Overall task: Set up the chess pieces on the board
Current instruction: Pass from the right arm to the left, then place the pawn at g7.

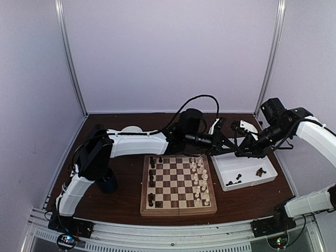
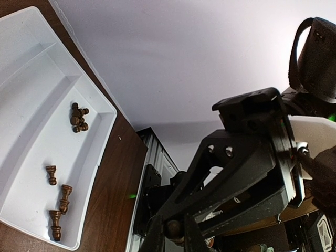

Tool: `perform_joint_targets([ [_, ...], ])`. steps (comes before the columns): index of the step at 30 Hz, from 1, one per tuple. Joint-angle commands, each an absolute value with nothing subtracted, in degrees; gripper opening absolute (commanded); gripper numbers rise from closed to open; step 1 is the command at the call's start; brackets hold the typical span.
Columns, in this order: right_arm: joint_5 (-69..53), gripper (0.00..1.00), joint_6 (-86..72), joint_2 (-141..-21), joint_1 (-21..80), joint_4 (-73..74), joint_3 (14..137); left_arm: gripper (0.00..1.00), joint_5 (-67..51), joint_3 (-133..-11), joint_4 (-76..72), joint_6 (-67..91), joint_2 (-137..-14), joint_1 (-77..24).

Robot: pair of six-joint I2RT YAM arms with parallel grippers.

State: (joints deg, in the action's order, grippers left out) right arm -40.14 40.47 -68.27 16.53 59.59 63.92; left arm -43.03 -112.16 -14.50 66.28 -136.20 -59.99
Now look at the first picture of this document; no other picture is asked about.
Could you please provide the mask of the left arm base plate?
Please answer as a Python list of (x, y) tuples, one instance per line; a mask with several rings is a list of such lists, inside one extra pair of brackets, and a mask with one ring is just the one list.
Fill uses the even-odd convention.
[(93, 226), (93, 222), (63, 216), (52, 217), (48, 224), (51, 230), (82, 238), (91, 237)]

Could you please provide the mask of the white plastic compartment tray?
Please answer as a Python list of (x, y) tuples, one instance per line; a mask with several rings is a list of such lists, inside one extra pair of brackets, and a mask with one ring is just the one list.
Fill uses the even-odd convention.
[[(277, 171), (268, 157), (262, 159), (236, 157), (233, 153), (223, 154), (211, 157), (219, 182), (224, 192), (237, 190), (244, 187), (256, 186), (272, 182), (278, 176)], [(262, 177), (256, 176), (259, 168), (267, 171)], [(229, 181), (233, 183), (238, 174), (242, 177), (239, 179), (242, 183), (226, 186)]]

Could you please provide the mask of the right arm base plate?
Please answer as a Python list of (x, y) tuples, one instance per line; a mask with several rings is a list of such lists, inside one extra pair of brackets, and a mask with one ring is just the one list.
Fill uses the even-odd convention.
[(251, 222), (251, 228), (256, 238), (283, 233), (295, 227), (296, 222), (293, 218), (285, 220), (284, 222), (277, 221), (274, 217), (255, 219)]

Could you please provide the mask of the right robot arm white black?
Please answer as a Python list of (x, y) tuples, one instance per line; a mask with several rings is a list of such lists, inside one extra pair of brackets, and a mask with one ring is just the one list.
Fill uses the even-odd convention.
[[(234, 139), (235, 155), (245, 158), (264, 158), (280, 150), (289, 139), (309, 152), (296, 151), (303, 164), (317, 157), (323, 164), (335, 166), (335, 133), (320, 122), (310, 111), (303, 107), (286, 109), (279, 98), (270, 98), (260, 109), (268, 123), (261, 131), (252, 129), (252, 125), (241, 120), (234, 121), (231, 128), (235, 135), (244, 139), (237, 143)], [(274, 216), (269, 220), (272, 231), (279, 232), (289, 224), (289, 219), (300, 215), (318, 214), (335, 211), (335, 183), (327, 180), (325, 187), (305, 195), (296, 196), (275, 208)]]

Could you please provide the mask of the wooden chess board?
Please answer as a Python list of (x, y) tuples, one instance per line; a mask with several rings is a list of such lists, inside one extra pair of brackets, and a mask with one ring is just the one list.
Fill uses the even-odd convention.
[[(150, 166), (150, 157), (154, 158), (155, 168)], [(213, 188), (211, 171), (207, 156), (206, 166), (209, 171), (209, 193), (211, 206), (194, 207), (192, 192), (190, 158), (184, 155), (158, 156), (147, 155), (144, 158), (143, 181), (141, 190), (140, 214), (147, 217), (159, 216), (192, 216), (215, 214), (217, 203)], [(155, 187), (149, 187), (149, 170), (153, 171)], [(153, 206), (149, 206), (149, 194), (154, 195)], [(161, 207), (156, 207), (155, 202), (161, 202)]]

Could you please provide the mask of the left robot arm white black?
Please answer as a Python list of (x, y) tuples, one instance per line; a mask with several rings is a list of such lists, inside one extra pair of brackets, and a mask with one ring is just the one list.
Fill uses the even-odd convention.
[(76, 225), (73, 215), (86, 190), (94, 182), (111, 180), (108, 175), (110, 159), (118, 156), (155, 154), (170, 155), (185, 150), (187, 145), (205, 151), (207, 155), (234, 152), (236, 147), (222, 133), (225, 119), (216, 117), (209, 133), (199, 132), (205, 120), (197, 109), (178, 111), (165, 127), (144, 132), (139, 127), (126, 127), (121, 131), (105, 129), (97, 124), (86, 140), (75, 150), (69, 180), (62, 186), (52, 206), (51, 222), (64, 233), (71, 233)]

